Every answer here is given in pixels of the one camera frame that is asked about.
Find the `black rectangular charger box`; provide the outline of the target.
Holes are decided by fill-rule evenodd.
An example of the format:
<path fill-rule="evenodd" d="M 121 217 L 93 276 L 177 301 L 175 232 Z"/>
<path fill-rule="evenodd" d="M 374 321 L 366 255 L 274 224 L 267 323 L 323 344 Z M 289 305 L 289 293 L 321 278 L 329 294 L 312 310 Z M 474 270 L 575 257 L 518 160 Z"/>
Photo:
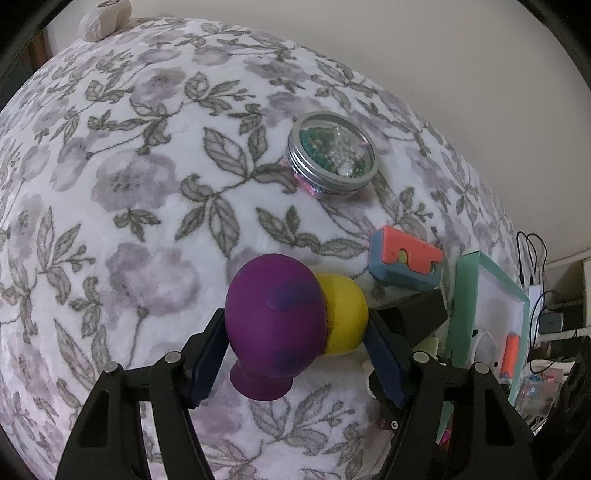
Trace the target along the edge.
<path fill-rule="evenodd" d="M 420 292 L 377 310 L 389 330 L 416 347 L 448 320 L 440 289 Z"/>

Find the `yellow round toy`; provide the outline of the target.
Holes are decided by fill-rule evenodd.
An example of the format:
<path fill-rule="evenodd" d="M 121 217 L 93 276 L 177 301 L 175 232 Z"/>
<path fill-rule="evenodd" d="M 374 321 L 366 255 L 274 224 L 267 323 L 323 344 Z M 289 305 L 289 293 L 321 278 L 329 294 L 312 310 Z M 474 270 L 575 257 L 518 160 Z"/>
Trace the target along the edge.
<path fill-rule="evenodd" d="M 365 337 L 369 307 L 363 290 L 351 278 L 328 273 L 315 275 L 325 298 L 327 336 L 325 357 L 338 357 L 356 350 Z"/>

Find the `purple mushroom-shaped toy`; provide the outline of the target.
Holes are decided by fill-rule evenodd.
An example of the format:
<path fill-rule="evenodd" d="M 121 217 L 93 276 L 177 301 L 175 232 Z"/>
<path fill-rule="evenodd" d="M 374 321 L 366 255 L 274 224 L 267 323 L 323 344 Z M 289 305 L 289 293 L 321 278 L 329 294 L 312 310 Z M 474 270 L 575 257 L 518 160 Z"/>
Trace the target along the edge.
<path fill-rule="evenodd" d="M 243 396 L 274 401 L 322 354 L 325 299 L 306 265 L 283 254 L 246 263 L 233 277 L 224 306 L 235 352 L 230 381 Z"/>

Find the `white wristband with black oval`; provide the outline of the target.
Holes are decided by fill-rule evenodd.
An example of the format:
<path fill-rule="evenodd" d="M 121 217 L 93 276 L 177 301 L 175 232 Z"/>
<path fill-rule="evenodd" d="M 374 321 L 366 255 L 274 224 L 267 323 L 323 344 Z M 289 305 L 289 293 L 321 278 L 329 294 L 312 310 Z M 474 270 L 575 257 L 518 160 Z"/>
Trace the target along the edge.
<path fill-rule="evenodd" d="M 479 330 L 471 343 L 471 363 L 484 363 L 494 374 L 499 371 L 501 347 L 487 330 Z"/>

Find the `orange blue toy gun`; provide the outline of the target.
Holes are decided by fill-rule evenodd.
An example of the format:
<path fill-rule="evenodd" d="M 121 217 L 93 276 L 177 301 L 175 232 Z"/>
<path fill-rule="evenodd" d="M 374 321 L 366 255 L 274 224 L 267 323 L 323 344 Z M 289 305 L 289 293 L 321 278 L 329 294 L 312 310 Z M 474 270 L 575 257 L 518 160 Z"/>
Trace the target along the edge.
<path fill-rule="evenodd" d="M 511 332 L 507 336 L 501 368 L 499 371 L 499 377 L 501 379 L 512 379 L 514 377 L 515 368 L 519 357 L 520 341 L 520 336 L 514 332 Z"/>

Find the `teal-rimmed white box tray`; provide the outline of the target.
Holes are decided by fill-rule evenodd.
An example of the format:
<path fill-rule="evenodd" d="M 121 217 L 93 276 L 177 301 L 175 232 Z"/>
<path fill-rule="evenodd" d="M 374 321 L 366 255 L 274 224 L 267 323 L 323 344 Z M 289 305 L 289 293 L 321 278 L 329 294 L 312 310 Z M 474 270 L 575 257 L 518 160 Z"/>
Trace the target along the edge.
<path fill-rule="evenodd" d="M 499 371 L 507 336 L 514 332 L 521 338 L 514 377 L 501 379 L 494 374 L 514 404 L 520 375 L 525 365 L 530 315 L 530 300 L 522 289 L 486 254 L 477 251 L 461 256 L 456 264 L 454 297 L 444 358 L 459 368 L 471 363 L 471 343 L 479 330 L 489 331 L 501 347 Z"/>

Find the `orange blue toy block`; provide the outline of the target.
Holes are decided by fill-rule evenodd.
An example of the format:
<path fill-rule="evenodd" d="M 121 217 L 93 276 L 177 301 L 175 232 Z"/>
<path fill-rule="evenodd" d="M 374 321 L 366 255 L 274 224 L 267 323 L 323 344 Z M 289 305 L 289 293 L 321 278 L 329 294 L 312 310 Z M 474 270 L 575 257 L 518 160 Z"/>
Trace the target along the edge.
<path fill-rule="evenodd" d="M 442 279 L 444 253 L 438 247 L 401 231 L 384 226 L 370 236 L 370 274 L 384 285 L 428 291 Z"/>

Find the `white power strip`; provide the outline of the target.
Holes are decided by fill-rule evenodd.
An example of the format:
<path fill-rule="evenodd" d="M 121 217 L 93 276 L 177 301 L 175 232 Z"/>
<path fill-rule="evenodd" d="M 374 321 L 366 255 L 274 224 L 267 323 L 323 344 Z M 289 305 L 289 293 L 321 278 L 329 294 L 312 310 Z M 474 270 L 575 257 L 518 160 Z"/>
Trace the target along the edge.
<path fill-rule="evenodd" d="M 528 295 L 530 300 L 529 349 L 533 350 L 536 347 L 539 316 L 544 308 L 545 293 L 541 285 L 532 285 L 529 287 Z"/>

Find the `black power adapter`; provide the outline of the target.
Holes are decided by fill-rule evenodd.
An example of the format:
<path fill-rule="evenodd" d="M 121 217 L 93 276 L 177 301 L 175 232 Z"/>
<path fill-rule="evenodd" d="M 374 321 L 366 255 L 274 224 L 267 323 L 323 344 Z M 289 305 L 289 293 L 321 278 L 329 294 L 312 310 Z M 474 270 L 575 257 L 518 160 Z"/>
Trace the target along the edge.
<path fill-rule="evenodd" d="M 542 313 L 538 320 L 540 335 L 561 333 L 564 327 L 564 314 L 560 312 Z"/>

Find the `round metal tin glass lid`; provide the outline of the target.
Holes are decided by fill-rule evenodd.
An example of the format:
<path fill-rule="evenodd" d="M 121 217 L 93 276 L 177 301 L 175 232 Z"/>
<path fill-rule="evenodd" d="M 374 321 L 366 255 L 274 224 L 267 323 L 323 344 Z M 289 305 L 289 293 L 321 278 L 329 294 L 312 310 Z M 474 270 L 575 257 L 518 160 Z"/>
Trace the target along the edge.
<path fill-rule="evenodd" d="M 301 115 L 287 136 L 287 166 L 308 194 L 320 200 L 358 194 L 379 170 L 369 135 L 348 118 L 329 111 Z"/>

